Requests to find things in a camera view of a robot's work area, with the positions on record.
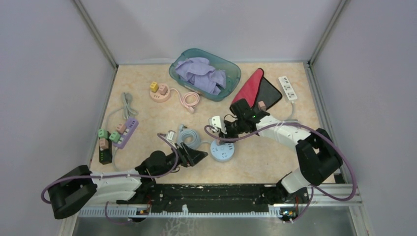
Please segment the blue round power socket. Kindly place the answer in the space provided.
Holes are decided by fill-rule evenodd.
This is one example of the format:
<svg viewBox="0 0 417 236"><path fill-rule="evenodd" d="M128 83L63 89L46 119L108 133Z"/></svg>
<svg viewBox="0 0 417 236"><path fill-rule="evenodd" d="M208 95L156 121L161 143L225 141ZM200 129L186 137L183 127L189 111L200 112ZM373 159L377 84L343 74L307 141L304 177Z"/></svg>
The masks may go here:
<svg viewBox="0 0 417 236"><path fill-rule="evenodd" d="M212 141L210 144L210 154L212 158L218 162L227 162L232 159L235 152L235 145L233 143L217 144L217 141Z"/></svg>

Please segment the white power strip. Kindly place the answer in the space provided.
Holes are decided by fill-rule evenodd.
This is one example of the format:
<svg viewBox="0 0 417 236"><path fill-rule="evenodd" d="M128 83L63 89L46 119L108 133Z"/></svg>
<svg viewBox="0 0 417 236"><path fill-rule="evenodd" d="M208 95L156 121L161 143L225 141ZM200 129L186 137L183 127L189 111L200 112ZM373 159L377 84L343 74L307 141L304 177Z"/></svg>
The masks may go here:
<svg viewBox="0 0 417 236"><path fill-rule="evenodd" d="M283 94L285 94L287 100L290 102L295 102L298 97L288 77L281 76L278 78L278 81L283 88Z"/></svg>

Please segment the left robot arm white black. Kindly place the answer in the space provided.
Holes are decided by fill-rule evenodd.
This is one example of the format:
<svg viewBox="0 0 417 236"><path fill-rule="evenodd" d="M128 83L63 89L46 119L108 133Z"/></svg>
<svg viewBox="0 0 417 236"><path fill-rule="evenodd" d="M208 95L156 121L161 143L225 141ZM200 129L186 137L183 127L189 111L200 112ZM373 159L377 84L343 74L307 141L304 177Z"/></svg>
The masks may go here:
<svg viewBox="0 0 417 236"><path fill-rule="evenodd" d="M156 178L166 176L178 167L193 167L207 157L205 151L195 150L184 143L175 145L171 154L157 150L139 166L128 171L93 172L81 165L55 180L42 192L49 196L55 219L65 219L81 208L105 202L140 204Z"/></svg>

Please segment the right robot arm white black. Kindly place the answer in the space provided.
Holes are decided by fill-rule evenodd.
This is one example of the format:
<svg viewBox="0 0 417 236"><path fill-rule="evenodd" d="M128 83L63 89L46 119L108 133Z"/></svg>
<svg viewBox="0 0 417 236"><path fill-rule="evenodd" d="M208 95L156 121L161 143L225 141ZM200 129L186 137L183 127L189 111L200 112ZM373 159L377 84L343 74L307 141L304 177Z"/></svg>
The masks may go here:
<svg viewBox="0 0 417 236"><path fill-rule="evenodd" d="M255 134L271 138L296 153L299 167L276 184L277 197L284 203L295 198L298 190L320 185L343 164L328 133L321 128L309 130L297 122L280 121L263 104L252 108L245 99L233 103L230 111L235 116L233 121L220 116L209 119L210 129L218 134L220 142L234 143L244 133Z"/></svg>

